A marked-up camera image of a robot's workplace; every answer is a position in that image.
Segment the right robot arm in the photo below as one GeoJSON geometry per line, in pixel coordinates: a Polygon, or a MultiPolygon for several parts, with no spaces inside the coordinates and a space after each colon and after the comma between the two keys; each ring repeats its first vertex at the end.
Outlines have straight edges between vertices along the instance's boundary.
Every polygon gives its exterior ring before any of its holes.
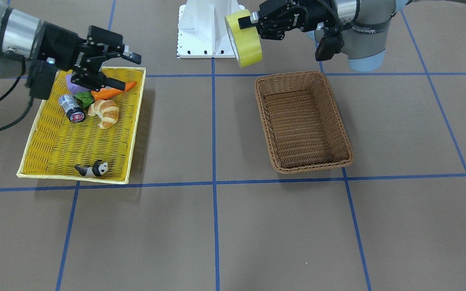
{"type": "Polygon", "coordinates": [[[122,58],[141,64],[123,37],[89,26],[86,38],[0,1],[0,79],[27,76],[32,98],[47,100],[58,71],[71,71],[71,83],[91,91],[125,83],[102,72],[104,62],[122,58]]]}

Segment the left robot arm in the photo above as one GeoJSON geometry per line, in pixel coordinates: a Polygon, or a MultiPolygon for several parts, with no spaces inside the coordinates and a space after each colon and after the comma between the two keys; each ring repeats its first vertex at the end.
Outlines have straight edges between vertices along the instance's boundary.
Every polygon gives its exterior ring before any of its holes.
{"type": "Polygon", "coordinates": [[[386,53],[392,18],[410,0],[267,0],[255,12],[226,19],[232,45],[238,49],[240,34],[254,39],[281,40],[287,31],[299,29],[313,37],[316,61],[343,53],[356,72],[379,68],[386,53]]]}

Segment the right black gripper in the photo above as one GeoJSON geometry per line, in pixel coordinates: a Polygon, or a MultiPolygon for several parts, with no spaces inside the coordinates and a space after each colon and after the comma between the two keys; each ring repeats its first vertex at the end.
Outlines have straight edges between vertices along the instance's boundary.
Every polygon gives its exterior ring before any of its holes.
{"type": "Polygon", "coordinates": [[[126,83],[96,69],[96,57],[105,61],[122,58],[138,65],[142,61],[142,56],[131,51],[118,33],[91,25],[87,37],[81,38],[66,28],[44,22],[34,51],[34,72],[72,70],[72,82],[91,91],[106,87],[124,90],[126,83]]]}

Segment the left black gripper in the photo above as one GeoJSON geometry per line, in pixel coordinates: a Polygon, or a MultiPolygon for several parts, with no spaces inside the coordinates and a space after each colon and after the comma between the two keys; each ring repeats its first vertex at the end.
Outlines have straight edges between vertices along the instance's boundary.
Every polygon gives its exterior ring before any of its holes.
{"type": "Polygon", "coordinates": [[[267,0],[259,5],[259,11],[238,20],[239,28],[255,27],[261,39],[269,40],[282,40],[295,28],[314,31],[320,23],[328,28],[338,24],[333,0],[267,0]]]}

